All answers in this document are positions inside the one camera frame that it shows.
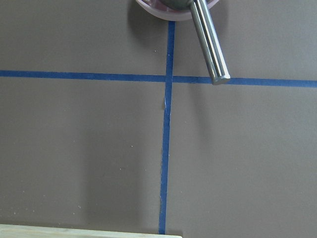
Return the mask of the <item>pink bowl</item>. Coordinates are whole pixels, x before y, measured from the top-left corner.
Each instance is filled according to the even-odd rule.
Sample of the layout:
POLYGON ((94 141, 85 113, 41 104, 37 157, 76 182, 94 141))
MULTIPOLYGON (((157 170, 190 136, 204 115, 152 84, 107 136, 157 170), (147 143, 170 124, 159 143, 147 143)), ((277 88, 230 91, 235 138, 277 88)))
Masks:
POLYGON ((168 21, 193 19, 191 5, 195 0, 137 0, 136 3, 151 15, 168 21))

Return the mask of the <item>wooden cutting board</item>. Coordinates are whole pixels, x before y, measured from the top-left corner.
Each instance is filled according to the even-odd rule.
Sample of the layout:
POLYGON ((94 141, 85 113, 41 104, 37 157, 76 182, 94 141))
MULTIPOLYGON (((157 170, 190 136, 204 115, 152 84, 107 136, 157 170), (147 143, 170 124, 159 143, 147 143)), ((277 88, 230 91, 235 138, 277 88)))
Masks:
POLYGON ((1 238, 181 238, 176 235, 157 235, 96 231, 70 228, 50 228, 21 225, 0 225, 1 238))

